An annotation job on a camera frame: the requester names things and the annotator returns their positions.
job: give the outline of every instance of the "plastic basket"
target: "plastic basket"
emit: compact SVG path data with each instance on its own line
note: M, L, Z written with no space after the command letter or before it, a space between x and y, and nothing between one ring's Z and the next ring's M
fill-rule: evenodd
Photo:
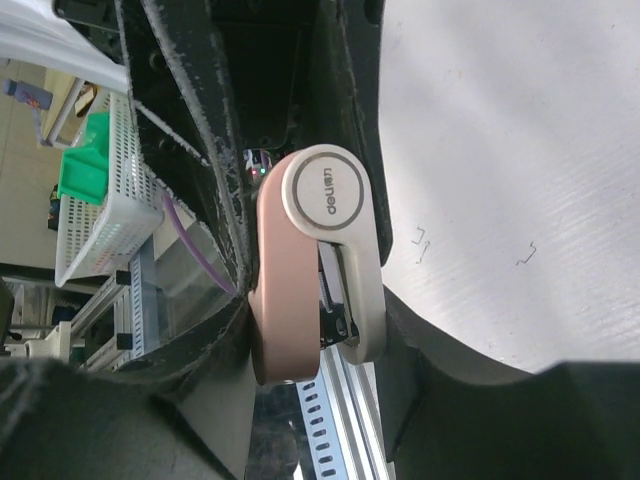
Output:
M161 191L142 164L129 102L110 93L92 112L109 111L109 187L102 206L60 199L56 285L110 275L127 263L162 223ZM82 133L74 143L82 141Z

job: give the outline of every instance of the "tiled floor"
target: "tiled floor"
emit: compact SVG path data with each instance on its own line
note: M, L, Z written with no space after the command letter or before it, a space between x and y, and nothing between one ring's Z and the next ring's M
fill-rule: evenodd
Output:
M45 69L12 61L0 67L0 81L7 78L43 86ZM54 268L47 212L60 159L60 150L37 148L29 108L0 94L0 263Z

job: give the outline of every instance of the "green plastic object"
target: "green plastic object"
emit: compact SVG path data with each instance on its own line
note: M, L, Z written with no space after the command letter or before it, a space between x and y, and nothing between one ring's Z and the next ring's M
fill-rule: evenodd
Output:
M84 138L83 147L62 154L58 195L102 205L109 183L109 113L90 115Z

